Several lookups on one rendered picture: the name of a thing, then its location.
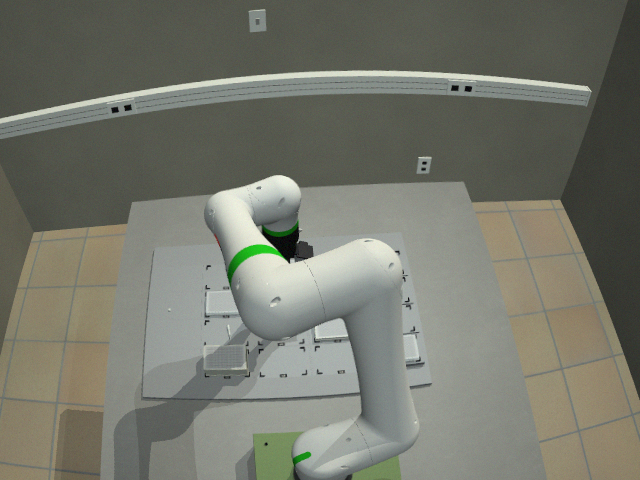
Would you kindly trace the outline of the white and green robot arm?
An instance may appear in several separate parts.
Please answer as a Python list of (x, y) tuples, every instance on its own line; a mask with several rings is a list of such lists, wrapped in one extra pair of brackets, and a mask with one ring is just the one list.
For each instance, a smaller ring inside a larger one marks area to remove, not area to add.
[[(214, 194), (204, 219), (222, 251), (240, 317), (254, 335), (282, 341), (344, 321), (362, 412), (303, 432), (291, 454), (295, 480), (351, 480), (404, 453), (419, 435), (404, 352), (403, 270), (395, 251), (376, 239), (314, 257), (313, 246), (297, 243), (300, 205), (298, 185), (276, 175)], [(278, 250), (295, 244), (289, 264)]]

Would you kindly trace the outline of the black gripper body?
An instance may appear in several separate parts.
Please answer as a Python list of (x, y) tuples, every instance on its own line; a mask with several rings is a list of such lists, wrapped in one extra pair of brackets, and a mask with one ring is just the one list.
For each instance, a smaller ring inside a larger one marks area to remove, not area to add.
[(294, 256), (294, 254), (296, 252), (296, 244), (293, 247), (289, 248), (289, 249), (278, 250), (278, 251), (286, 260), (289, 260), (290, 258), (292, 258)]

